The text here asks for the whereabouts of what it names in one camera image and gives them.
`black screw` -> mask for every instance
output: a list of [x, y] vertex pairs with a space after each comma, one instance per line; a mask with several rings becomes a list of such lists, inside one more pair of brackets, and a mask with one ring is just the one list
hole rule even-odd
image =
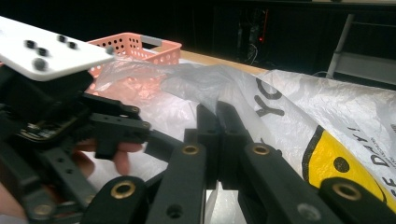
[[68, 42], [68, 43], [67, 43], [67, 46], [68, 46], [70, 49], [76, 49], [76, 48], [77, 48], [77, 44], [76, 44], [75, 42]]
[[43, 48], [38, 48], [37, 53], [40, 56], [48, 56], [49, 55], [49, 51], [47, 49], [43, 49]]
[[25, 46], [28, 49], [35, 49], [35, 41], [33, 41], [33, 40], [25, 40]]
[[66, 42], [66, 36], [58, 35], [58, 40], [59, 40], [59, 42], [65, 43]]
[[38, 71], [44, 71], [47, 68], [47, 62], [44, 59], [36, 58], [33, 60], [33, 66]]

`brass insert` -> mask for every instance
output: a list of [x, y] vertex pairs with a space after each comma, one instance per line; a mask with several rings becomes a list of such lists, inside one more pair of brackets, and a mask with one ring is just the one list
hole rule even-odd
[[268, 153], [270, 153], [270, 149], [268, 149], [268, 147], [264, 147], [264, 146], [255, 146], [253, 148], [254, 153], [259, 154], [259, 155], [267, 155]]
[[199, 148], [195, 147], [195, 146], [186, 146], [186, 147], [183, 147], [183, 149], [181, 149], [181, 151], [187, 155], [195, 155], [198, 153]]
[[350, 201], [357, 201], [361, 199], [361, 192], [350, 184], [338, 183], [332, 185], [332, 189], [341, 197]]
[[121, 181], [120, 183], [116, 184], [112, 189], [111, 189], [111, 196], [113, 196], [115, 199], [124, 199], [128, 198], [132, 194], [134, 194], [134, 190], [136, 189], [136, 186], [134, 183], [130, 180], [124, 180]]

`pink plastic basket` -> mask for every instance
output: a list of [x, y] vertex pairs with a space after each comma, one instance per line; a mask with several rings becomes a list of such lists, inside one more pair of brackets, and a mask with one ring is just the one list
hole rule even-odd
[[[89, 43], [103, 48], [111, 46], [118, 55], [129, 55], [155, 64], [177, 64], [180, 59], [181, 44], [147, 35], [122, 33], [95, 39]], [[145, 48], [145, 45], [156, 48], [156, 51]], [[90, 72], [97, 77], [100, 70], [99, 65]]]

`yellow smiley face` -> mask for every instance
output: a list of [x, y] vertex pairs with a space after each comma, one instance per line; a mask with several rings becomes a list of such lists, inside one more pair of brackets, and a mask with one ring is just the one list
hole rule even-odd
[[375, 181], [340, 142], [318, 127], [303, 157], [303, 178], [319, 188], [322, 180], [337, 176], [362, 185], [396, 212], [396, 202], [392, 195]]

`table surface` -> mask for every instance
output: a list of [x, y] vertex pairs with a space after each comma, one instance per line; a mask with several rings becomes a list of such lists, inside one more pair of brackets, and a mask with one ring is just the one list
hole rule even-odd
[[202, 64], [206, 64], [206, 65], [226, 64], [226, 65], [240, 69], [244, 72], [247, 72], [247, 73], [250, 73], [253, 75], [258, 75], [259, 73], [263, 73], [263, 72], [267, 71], [263, 68], [254, 67], [254, 66], [250, 66], [250, 65], [242, 64], [242, 63], [235, 63], [235, 62], [223, 60], [220, 58], [215, 58], [215, 57], [198, 54], [198, 53], [194, 53], [194, 52], [190, 52], [190, 51], [186, 51], [186, 50], [180, 51], [180, 57], [185, 60], [193, 61], [196, 63], [202, 63]]

